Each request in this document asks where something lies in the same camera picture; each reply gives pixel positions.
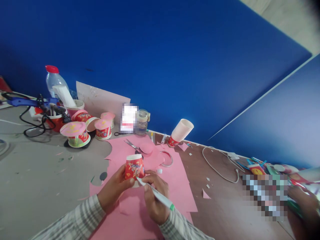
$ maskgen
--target scissors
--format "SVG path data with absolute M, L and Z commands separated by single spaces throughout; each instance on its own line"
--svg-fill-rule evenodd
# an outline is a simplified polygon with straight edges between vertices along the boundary
M 136 147 L 135 145 L 133 145 L 132 144 L 132 142 L 130 142 L 127 138 L 126 138 L 126 140 L 127 140 L 127 142 L 126 143 L 128 143 L 131 147 L 133 147 L 134 149 L 136 149 L 136 151 L 135 151 L 135 153 L 134 154 L 141 154 L 141 152 L 139 152 L 138 150 L 139 150 L 139 148 L 138 147 Z

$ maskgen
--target right hand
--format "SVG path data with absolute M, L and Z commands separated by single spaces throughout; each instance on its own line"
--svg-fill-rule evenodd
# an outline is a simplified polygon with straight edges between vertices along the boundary
M 149 175 L 145 176 L 142 181 L 150 184 L 153 183 L 156 190 L 166 198 L 169 198 L 168 184 L 155 171 L 147 170 L 145 173 Z M 170 210 L 154 196 L 151 187 L 147 184 L 144 186 L 144 199 L 151 219 L 158 225 L 164 224 L 169 217 Z

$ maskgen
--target blue panel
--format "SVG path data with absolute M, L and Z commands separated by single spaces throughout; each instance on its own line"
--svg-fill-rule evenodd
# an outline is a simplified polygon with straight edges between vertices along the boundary
M 319 166 L 320 55 L 214 136 L 208 144 L 242 156 Z
M 311 54 L 238 0 L 0 3 L 0 72 L 14 90 L 48 94 L 44 65 L 131 98 L 149 128 L 181 118 L 205 143 Z

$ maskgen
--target white cable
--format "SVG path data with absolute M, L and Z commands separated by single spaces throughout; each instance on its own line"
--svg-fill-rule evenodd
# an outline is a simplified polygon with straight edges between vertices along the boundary
M 26 125 L 26 124 L 20 124 L 20 123 L 10 122 L 10 121 L 3 120 L 3 119 L 0 119 L 0 121 L 1 121 L 1 122 L 7 122 L 7 123 L 15 124 L 15 125 L 20 125 L 20 126 L 30 126 L 30 125 Z
M 239 181 L 239 170 L 238 170 L 238 169 L 235 169 L 236 172 L 237 172 L 237 180 L 236 180 L 235 182 L 234 182 L 234 181 L 231 181 L 231 180 L 229 180 L 229 179 L 226 179 L 226 178 L 225 178 L 224 176 L 222 176 L 214 167 L 211 166 L 211 164 L 208 162 L 208 160 L 207 160 L 206 157 L 204 156 L 203 151 L 204 151 L 206 148 L 211 148 L 211 149 L 217 150 L 217 151 L 219 151 L 219 152 L 221 152 L 221 151 L 220 151 L 219 149 L 216 149 L 216 148 L 211 147 L 211 146 L 209 146 L 209 147 L 204 147 L 204 148 L 203 148 L 203 150 L 202 150 L 202 155 L 203 155 L 204 159 L 207 161 L 207 163 L 209 164 L 209 166 L 210 166 L 213 170 L 215 170 L 216 173 L 218 173 L 223 179 L 225 179 L 225 180 L 227 180 L 227 181 L 229 181 L 229 182 L 232 182 L 232 183 L 237 183 L 237 182 Z M 244 169 L 243 169 L 243 167 L 240 166 L 237 162 L 234 162 L 233 160 L 231 160 L 231 159 L 229 158 L 229 156 L 226 155 L 224 152 L 221 152 L 221 153 L 222 153 L 223 155 L 225 155 L 225 156 L 230 160 L 230 162 L 232 162 L 237 168 L 239 168 L 241 171 L 245 172 Z

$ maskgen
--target wooden table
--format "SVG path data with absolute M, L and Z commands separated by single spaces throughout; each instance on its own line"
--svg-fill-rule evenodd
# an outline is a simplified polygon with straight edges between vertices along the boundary
M 162 135 L 156 134 L 155 142 L 161 139 Z M 204 147 L 191 145 L 193 148 L 189 147 L 185 152 L 179 147 L 175 147 L 175 151 L 181 156 L 198 208 L 198 212 L 191 213 L 194 226 L 216 240 L 293 239 L 278 222 L 265 221 L 253 203 L 244 200 L 246 192 L 242 189 L 241 177 L 238 183 L 224 180 L 205 161 L 202 156 Z M 236 167 L 226 156 L 209 148 L 204 150 L 204 154 L 220 174 L 236 180 Z M 239 172 L 240 176 L 250 174 L 249 171 Z M 202 197 L 202 189 L 211 199 Z

